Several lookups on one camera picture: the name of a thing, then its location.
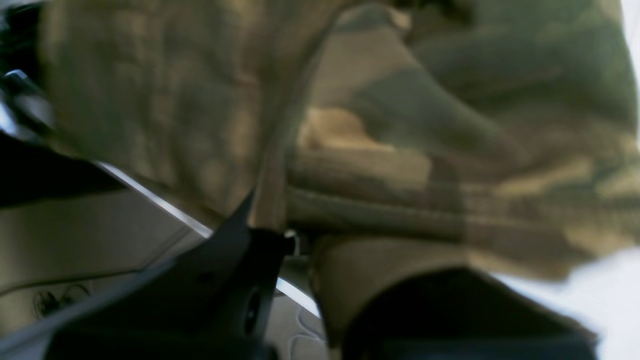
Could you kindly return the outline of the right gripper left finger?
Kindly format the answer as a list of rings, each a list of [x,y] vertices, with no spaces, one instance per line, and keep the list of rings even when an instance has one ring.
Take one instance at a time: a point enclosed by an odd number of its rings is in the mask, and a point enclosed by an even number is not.
[[[204,242],[1,341],[3,360],[276,360],[265,343],[293,242],[251,228],[249,194]]]

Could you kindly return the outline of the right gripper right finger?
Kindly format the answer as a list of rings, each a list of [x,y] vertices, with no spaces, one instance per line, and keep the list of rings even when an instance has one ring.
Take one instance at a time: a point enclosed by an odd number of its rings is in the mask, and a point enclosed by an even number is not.
[[[470,269],[414,276],[374,297],[350,324],[345,360],[595,360],[569,317]]]

